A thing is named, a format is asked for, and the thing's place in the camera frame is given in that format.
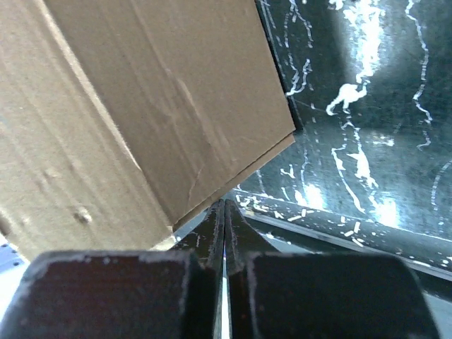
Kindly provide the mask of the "brown cardboard box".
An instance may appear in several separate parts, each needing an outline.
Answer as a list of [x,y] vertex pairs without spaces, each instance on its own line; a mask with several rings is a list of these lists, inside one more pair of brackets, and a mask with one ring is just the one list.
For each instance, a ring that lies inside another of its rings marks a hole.
[[2,1],[1,235],[166,249],[295,129],[254,1]]

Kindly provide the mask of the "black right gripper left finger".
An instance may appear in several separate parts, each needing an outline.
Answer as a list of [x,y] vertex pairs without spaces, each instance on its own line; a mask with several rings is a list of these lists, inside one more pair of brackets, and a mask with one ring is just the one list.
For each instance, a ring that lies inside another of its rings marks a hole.
[[217,338],[225,203],[166,251],[49,251],[25,271],[2,338]]

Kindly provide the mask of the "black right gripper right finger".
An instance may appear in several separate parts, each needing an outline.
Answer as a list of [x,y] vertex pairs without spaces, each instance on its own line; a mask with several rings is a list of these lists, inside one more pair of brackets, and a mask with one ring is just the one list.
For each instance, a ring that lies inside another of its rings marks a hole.
[[225,201],[233,338],[438,338],[415,274],[398,258],[282,253]]

